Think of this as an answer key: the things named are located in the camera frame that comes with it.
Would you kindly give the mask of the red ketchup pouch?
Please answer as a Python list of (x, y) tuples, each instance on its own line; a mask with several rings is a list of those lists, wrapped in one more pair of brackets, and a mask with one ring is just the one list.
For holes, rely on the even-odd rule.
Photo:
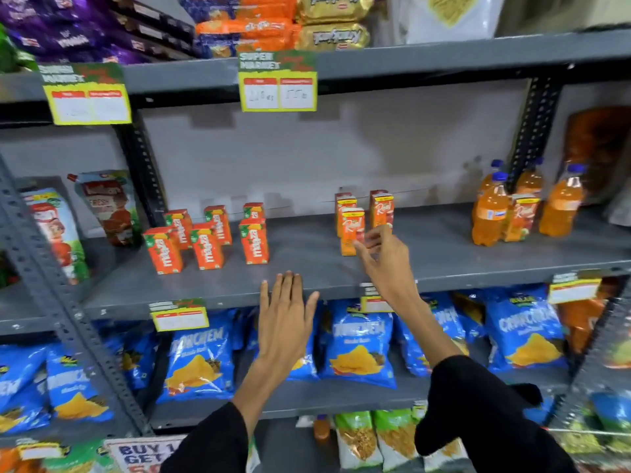
[(112, 246), (138, 246), (141, 225), (129, 172), (108, 169), (68, 174), (76, 193), (97, 218)]
[(52, 253), (72, 285), (87, 281), (90, 272), (70, 206), (53, 188), (21, 193)]

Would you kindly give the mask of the white promotion sign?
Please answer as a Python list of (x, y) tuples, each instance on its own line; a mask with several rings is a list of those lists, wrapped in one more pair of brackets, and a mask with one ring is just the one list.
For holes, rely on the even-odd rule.
[(104, 447), (121, 473), (160, 473), (162, 463), (184, 438), (185, 435), (107, 439)]

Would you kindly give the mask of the row of blue chip packets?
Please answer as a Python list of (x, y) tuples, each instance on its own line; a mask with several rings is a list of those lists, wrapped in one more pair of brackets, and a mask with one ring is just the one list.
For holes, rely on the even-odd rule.
[[(151, 429), (193, 427), (232, 399), (258, 357), (258, 309), (213, 310), (208, 328), (161, 334), (148, 304), (130, 308), (138, 318), (109, 318), (102, 308), (95, 328), (122, 376), (132, 376)], [(395, 340), (398, 327), (396, 315), (362, 313), (354, 300), (318, 304), (306, 355), (264, 405), (264, 419), (402, 409), (426, 399), (430, 371), (413, 340)], [(76, 359), (50, 336), (13, 345), (0, 333), (0, 435), (81, 422), (113, 423), (114, 413)]]

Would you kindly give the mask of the grey metal shelving rack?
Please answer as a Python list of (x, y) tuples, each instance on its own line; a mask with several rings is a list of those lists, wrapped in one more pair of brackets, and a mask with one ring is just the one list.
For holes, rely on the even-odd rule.
[[(154, 224), (166, 209), (162, 177), (153, 160), (151, 144), (139, 110), (197, 105), (224, 108), (237, 99), (237, 66), (234, 58), (188, 60), (121, 66), (131, 94), (132, 123), (113, 127), (139, 190), (143, 210)], [(631, 80), (631, 24), (616, 30), (604, 27), (587, 31), (514, 36), (476, 41), (425, 44), (407, 47), (365, 48), (328, 52), (316, 58), (319, 94), (329, 96), (361, 93), (375, 98), (388, 90), (446, 86), (474, 82), (527, 79), (527, 93), (515, 128), (509, 162), (509, 183), (527, 161), (543, 157), (553, 119), (564, 87), (614, 80)], [(405, 207), (398, 233), (405, 240), (419, 241), (421, 254), (411, 256), (422, 290), (492, 287), (560, 280), (563, 274), (601, 274), (625, 280), (596, 324), (591, 343), (574, 371), (559, 368), (507, 373), (518, 383), (539, 381), (550, 395), (561, 395), (553, 425), (570, 424), (585, 406), (591, 392), (604, 389), (631, 390), (631, 368), (614, 369), (604, 362), (621, 341), (622, 329), (631, 326), (631, 229), (605, 222), (597, 209), (579, 214), (577, 231), (566, 240), (530, 238), (505, 244), (498, 254), (489, 248), (466, 243), (465, 205), (450, 204), (446, 213), (438, 207)], [(45, 429), (26, 438), (57, 441), (63, 445), (88, 439), (152, 436), (157, 430), (193, 425), (196, 409), (217, 406), (217, 401), (193, 400), (172, 411), (155, 405), (157, 380), (143, 404), (110, 372), (110, 356), (97, 350), (101, 343), (88, 333), (87, 323), (96, 315), (105, 318), (142, 318), (149, 304), (165, 300), (205, 300), (209, 308), (252, 304), (258, 284), (280, 270), (300, 272), (305, 290), (319, 291), (325, 300), (355, 297), (364, 281), (357, 261), (343, 258), (333, 236), (327, 233), (331, 214), (275, 217), (271, 220), (272, 253), (267, 267), (247, 267), (235, 249), (228, 253), (224, 273), (202, 274), (186, 270), (182, 280), (159, 279), (150, 273), (146, 252), (133, 248), (118, 252), (105, 243), (92, 243), (97, 266), (105, 267), (97, 280), (71, 286), (63, 279), (54, 258), (45, 251), (43, 238), (27, 218), (14, 176), (0, 153), (0, 233), (9, 257), (19, 269), (22, 282), (0, 291), (0, 299), (19, 305), (18, 298), (31, 296), (29, 308), (39, 316), (16, 314), (14, 319), (0, 309), (0, 336), (56, 331), (63, 341), (86, 357), (89, 377), (115, 403), (121, 418), (101, 424), (52, 420)]]

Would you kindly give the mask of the group of red drink cartons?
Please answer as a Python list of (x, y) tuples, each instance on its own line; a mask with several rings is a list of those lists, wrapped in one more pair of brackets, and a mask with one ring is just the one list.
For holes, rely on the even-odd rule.
[[(193, 223), (185, 209), (165, 213), (163, 227), (143, 234), (148, 254), (159, 275), (179, 274), (184, 269), (184, 252), (192, 252), (202, 271), (219, 270), (225, 265), (224, 250), (233, 244), (225, 206), (208, 206), (204, 222)], [(262, 202), (247, 202), (238, 225), (247, 265), (269, 263), (266, 214)]]

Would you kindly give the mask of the person's right hand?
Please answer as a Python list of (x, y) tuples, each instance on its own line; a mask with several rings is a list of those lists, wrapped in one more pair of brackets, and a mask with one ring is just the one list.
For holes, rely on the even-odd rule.
[(385, 225), (369, 231), (365, 243), (373, 241), (376, 273), (370, 282), (397, 314), (407, 317), (419, 310), (420, 295), (409, 262), (408, 247)]

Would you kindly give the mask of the person's right forearm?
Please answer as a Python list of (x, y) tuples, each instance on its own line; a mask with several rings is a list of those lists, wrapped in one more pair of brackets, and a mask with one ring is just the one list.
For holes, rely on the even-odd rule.
[(414, 436), (420, 455), (460, 439), (477, 473), (579, 473), (554, 438), (524, 417), (518, 392), (463, 355), (417, 292), (387, 300), (432, 367), (429, 408)]

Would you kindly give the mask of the orange snack packets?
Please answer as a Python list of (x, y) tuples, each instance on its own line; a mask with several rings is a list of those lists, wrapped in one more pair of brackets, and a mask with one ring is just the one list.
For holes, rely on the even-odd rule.
[(573, 355), (579, 356), (584, 353), (597, 321), (603, 315), (610, 298), (614, 297), (618, 290), (619, 281), (616, 278), (604, 278), (595, 298), (557, 306), (565, 338)]

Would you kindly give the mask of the gold biscuit packet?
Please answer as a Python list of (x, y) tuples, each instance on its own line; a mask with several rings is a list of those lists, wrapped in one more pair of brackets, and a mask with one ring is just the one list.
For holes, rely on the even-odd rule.
[(298, 25), (293, 27), (292, 48), (300, 51), (332, 52), (366, 48), (370, 33), (357, 22)]
[(301, 24), (353, 23), (362, 21), (375, 0), (296, 0)]

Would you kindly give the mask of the green white snack packet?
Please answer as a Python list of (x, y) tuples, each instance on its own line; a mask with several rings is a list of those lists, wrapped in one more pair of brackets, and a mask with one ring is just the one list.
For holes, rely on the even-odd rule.
[(392, 473), (420, 458), (415, 443), (416, 421), (411, 408), (372, 412), (383, 472)]
[(471, 462), (461, 438), (423, 457), (425, 473), (466, 473), (470, 467)]
[(334, 422), (342, 470), (383, 465), (370, 411), (336, 414)]

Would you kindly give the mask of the stack of purple snack packets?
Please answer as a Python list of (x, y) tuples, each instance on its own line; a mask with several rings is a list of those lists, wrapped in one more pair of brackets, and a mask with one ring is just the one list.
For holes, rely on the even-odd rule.
[(0, 25), (38, 63), (152, 63), (106, 0), (0, 0)]

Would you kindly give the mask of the orange soda bottle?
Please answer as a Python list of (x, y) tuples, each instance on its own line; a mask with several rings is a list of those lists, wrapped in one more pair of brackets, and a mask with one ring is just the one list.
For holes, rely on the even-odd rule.
[(543, 175), (541, 174), (542, 158), (536, 158), (530, 162), (517, 180), (514, 196), (517, 197), (541, 197)]
[(495, 173), (492, 186), (475, 202), (471, 238), (477, 246), (493, 246), (500, 240), (510, 204), (505, 186), (507, 178), (505, 172)]
[(584, 164), (568, 164), (565, 174), (550, 191), (543, 206), (539, 233), (552, 238), (570, 235), (573, 222), (584, 198), (581, 176)]
[(488, 172), (482, 178), (482, 181), (477, 190), (477, 197), (481, 197), (485, 190), (492, 186), (493, 184), (493, 175), (497, 172), (500, 172), (503, 169), (503, 160), (501, 159), (493, 159), (488, 169)]

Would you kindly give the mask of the large yellow green price tag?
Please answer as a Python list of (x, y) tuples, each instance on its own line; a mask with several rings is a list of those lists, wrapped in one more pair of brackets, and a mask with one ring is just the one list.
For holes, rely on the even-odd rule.
[(118, 63), (38, 64), (56, 126), (128, 125), (132, 113)]
[(317, 110), (318, 79), (313, 52), (286, 50), (238, 54), (243, 112)]

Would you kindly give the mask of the orange juice carton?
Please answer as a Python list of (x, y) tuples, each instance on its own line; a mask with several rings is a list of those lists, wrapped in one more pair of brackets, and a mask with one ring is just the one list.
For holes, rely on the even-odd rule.
[(370, 228), (375, 228), (377, 223), (375, 221), (375, 206), (376, 206), (376, 197), (382, 197), (385, 195), (389, 195), (387, 190), (371, 190), (369, 193), (369, 203), (368, 203), (368, 213), (369, 213), (369, 222)]
[(338, 238), (341, 238), (343, 220), (342, 220), (342, 209), (344, 208), (355, 208), (357, 207), (357, 198), (352, 195), (350, 192), (337, 192), (335, 193), (335, 223), (336, 223), (336, 234)]
[(506, 243), (524, 241), (532, 230), (539, 204), (540, 197), (536, 193), (525, 192), (512, 195), (503, 223), (501, 239)]
[(356, 243), (365, 243), (365, 210), (363, 208), (341, 208), (339, 238), (341, 254), (344, 257), (356, 256)]
[(377, 223), (375, 228), (385, 225), (392, 230), (394, 221), (394, 196), (389, 193), (389, 195), (376, 197), (375, 200), (375, 221)]

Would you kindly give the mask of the stack of orange biscuit packets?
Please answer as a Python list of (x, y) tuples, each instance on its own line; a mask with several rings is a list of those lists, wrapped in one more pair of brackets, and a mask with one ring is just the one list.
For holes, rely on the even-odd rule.
[(200, 58), (294, 47), (296, 0), (178, 0), (194, 23), (193, 49)]

